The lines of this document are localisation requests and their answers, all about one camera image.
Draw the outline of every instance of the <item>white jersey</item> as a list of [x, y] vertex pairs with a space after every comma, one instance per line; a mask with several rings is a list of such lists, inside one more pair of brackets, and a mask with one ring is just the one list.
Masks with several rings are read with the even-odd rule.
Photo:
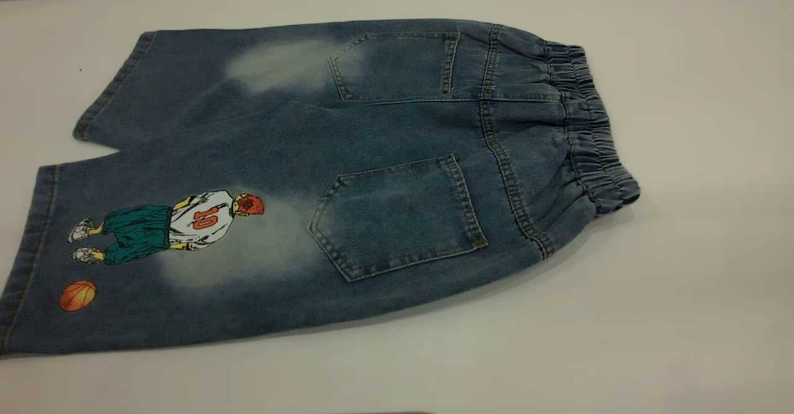
[[229, 230], [234, 219], [233, 203], [226, 191], [198, 194], [184, 207], [171, 211], [168, 242], [187, 243], [188, 250], [212, 245]]

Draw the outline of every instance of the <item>white table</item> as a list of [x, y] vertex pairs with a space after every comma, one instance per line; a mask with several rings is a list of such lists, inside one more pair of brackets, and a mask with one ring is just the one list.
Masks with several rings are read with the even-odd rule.
[[794, 0], [0, 3], [0, 279], [36, 168], [151, 29], [496, 21], [587, 48], [643, 186], [545, 264], [453, 300], [264, 340], [0, 361], [26, 412], [790, 413]]

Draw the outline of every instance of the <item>orange basketball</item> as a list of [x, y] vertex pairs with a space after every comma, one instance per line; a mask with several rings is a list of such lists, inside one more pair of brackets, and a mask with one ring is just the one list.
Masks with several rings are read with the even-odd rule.
[[93, 282], [74, 282], [61, 293], [60, 307], [67, 312], [74, 312], [90, 304], [96, 294], [97, 286]]

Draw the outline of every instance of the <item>sneaker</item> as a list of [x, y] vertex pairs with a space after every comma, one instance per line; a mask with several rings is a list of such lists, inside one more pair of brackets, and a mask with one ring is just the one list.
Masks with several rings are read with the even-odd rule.
[[94, 222], [90, 218], [80, 220], [80, 223], [72, 228], [71, 233], [69, 233], [69, 243], [89, 238], [91, 234], [88, 234], [88, 231], [93, 230], [93, 228]]
[[101, 251], [97, 250], [96, 248], [88, 248], [83, 246], [82, 248], [77, 248], [74, 251], [74, 254], [71, 255], [72, 259], [76, 261], [85, 262], [87, 264], [96, 264], [97, 262], [101, 262], [100, 259], [95, 258], [91, 255], [91, 253], [101, 253]]

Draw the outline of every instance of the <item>cartoon basketball player print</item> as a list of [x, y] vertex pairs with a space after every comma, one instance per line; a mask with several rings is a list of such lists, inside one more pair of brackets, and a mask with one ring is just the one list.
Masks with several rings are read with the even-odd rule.
[[227, 191], [212, 191], [190, 196], [173, 207], [139, 205], [116, 210], [94, 227], [85, 218], [69, 233], [69, 243], [113, 233], [116, 241], [105, 251], [77, 248], [76, 261], [96, 264], [123, 264], [166, 250], [195, 251], [220, 240], [236, 215], [264, 214], [262, 199], [239, 194], [235, 199]]

